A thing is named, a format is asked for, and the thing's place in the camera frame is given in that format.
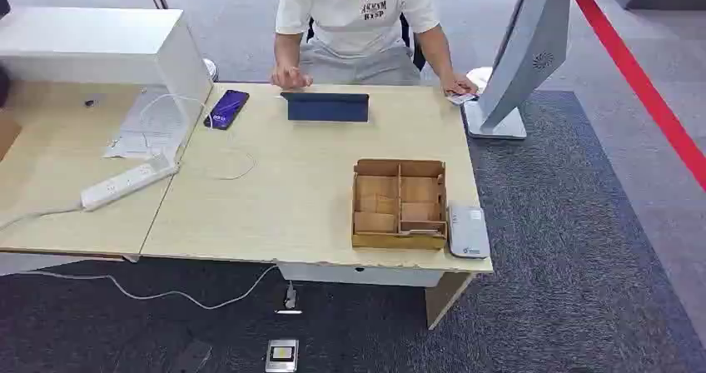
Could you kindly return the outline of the person's right hand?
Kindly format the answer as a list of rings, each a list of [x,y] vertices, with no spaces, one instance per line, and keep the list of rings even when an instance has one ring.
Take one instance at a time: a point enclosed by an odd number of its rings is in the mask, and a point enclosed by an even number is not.
[[[285,90],[295,90],[311,86],[313,79],[298,67],[277,64],[271,74],[271,83]]]

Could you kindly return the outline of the person's left hand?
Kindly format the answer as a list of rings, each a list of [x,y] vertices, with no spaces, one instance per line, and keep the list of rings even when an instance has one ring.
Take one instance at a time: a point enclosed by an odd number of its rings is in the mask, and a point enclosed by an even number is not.
[[[446,96],[478,93],[478,87],[468,77],[454,72],[440,77],[440,86]]]

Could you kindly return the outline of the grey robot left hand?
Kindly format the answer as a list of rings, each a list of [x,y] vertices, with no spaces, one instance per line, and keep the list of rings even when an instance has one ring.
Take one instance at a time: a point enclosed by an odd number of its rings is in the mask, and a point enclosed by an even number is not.
[[[201,340],[194,340],[172,362],[169,373],[197,373],[211,358],[213,347]]]

